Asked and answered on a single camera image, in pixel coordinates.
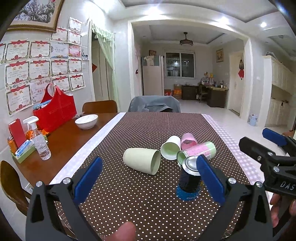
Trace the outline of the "person's right hand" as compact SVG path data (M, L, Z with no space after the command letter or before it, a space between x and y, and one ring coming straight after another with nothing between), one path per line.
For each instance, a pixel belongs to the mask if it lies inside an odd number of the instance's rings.
M278 194L273 194L271 200L270 200L270 205L272 205L271 208L271 221L273 224L273 227L276 227L279 222L279 211L280 211L280 201L282 197ZM289 212L291 216L295 216L296 214L296 204L295 204L295 199L292 200L290 207L289 207Z

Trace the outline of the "person's left hand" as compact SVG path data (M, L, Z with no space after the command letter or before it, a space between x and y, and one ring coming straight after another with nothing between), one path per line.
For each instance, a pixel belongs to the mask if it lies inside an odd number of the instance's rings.
M137 240L136 226L132 222L125 222L112 235L108 236L106 240L110 241L135 241Z

